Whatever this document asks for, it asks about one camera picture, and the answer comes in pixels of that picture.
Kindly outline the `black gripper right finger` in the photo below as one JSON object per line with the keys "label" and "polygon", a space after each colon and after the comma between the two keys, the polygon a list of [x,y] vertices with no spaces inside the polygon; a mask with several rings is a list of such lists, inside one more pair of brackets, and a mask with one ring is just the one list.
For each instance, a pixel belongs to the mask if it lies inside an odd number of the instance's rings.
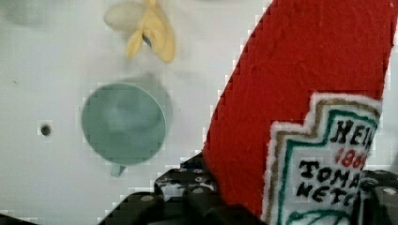
{"label": "black gripper right finger", "polygon": [[353,225],[398,225],[397,174],[365,170],[360,177],[360,196],[355,201]]}

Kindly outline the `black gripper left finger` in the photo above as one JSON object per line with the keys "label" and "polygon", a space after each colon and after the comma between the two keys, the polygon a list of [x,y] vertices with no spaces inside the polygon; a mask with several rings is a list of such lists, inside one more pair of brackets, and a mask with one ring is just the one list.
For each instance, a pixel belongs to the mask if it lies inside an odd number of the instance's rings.
{"label": "black gripper left finger", "polygon": [[202,153],[181,162],[178,168],[168,170],[154,183],[155,193],[166,201],[180,198],[188,188],[197,187],[218,191],[217,181],[207,169]]}

